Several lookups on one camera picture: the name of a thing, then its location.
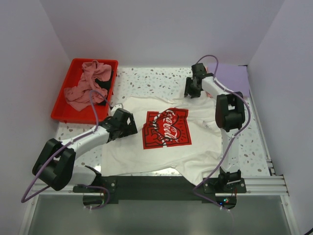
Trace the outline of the white t-shirt red print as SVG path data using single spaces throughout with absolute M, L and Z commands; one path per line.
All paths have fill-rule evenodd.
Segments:
M 173 168 L 197 185 L 220 162 L 222 135 L 213 99 L 131 96 L 123 107 L 133 114 L 137 133 L 103 146 L 103 176 Z

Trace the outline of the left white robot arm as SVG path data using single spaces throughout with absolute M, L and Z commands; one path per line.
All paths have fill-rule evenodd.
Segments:
M 48 140 L 32 173 L 55 191 L 67 185 L 84 185 L 96 192 L 101 188 L 100 172 L 90 166 L 76 167 L 75 160 L 95 147 L 136 133 L 133 114 L 118 108 L 113 116 L 80 135 L 63 141 Z

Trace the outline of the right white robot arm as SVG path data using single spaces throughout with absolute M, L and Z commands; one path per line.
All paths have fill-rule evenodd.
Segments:
M 213 192 L 230 192 L 241 181 L 239 164 L 239 131 L 245 123 L 245 104 L 241 92 L 222 85 L 214 74 L 207 72 L 202 63 L 191 67 L 192 77 L 186 78 L 184 96 L 196 98 L 201 92 L 209 93 L 216 101 L 215 122 L 222 134 L 222 158 L 219 175 L 207 179 L 204 188 Z

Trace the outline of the folded purple t-shirt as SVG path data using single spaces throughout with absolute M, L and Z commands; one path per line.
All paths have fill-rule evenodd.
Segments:
M 250 97 L 247 66 L 220 63 L 216 77 L 229 90 L 241 92 L 244 97 Z

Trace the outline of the red plastic bin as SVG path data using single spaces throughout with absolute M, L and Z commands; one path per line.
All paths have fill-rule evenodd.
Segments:
M 110 109 L 118 61 L 74 58 L 55 102 L 51 118 L 60 122 L 95 124 Z

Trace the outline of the black garment in bin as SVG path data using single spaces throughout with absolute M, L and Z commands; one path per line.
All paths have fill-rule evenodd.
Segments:
M 112 78 L 113 78 L 114 71 L 111 71 L 111 75 L 108 81 L 100 81 L 98 78 L 95 79 L 95 82 L 99 85 L 100 88 L 105 89 L 107 91 L 106 100 L 108 100 L 109 91 L 112 88 Z

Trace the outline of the pink crumpled t-shirt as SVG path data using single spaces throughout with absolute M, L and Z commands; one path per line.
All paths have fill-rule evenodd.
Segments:
M 95 79 L 108 81 L 112 67 L 93 60 L 82 64 L 82 75 L 78 84 L 64 89 L 66 102 L 76 111 L 81 111 L 91 104 L 102 103 L 107 97 L 107 91 L 99 87 Z

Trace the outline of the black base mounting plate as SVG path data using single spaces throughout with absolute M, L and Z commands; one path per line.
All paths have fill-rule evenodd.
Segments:
M 100 205 L 106 200 L 117 204 L 121 200 L 151 201 L 215 201 L 221 206 L 235 206 L 239 193 L 246 193 L 244 179 L 222 186 L 210 178 L 197 189 L 179 176 L 110 176 L 96 177 L 93 188 L 74 186 L 74 193 L 82 193 L 84 205 Z

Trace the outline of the aluminium extrusion rail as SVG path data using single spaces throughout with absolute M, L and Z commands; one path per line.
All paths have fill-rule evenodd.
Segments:
M 273 165 L 271 160 L 266 160 L 267 166 L 269 166 L 270 171 L 274 172 Z M 134 174 L 134 175 L 126 175 L 126 179 L 136 179 L 135 177 L 148 177 L 148 179 L 152 180 L 161 180 L 161 179 L 184 179 L 182 176 L 178 175 L 174 170 L 165 169 L 156 172 L 148 172 L 142 174 Z M 281 196 L 289 196 L 289 191 L 285 182 L 284 176 L 243 176 L 245 180 L 245 186 L 248 195 L 281 195 Z M 41 190 L 46 187 L 43 183 L 36 183 L 31 190 L 31 194 Z M 60 191 L 55 191 L 52 188 L 48 188 L 42 192 L 42 194 L 72 194 L 74 185 L 67 185 Z

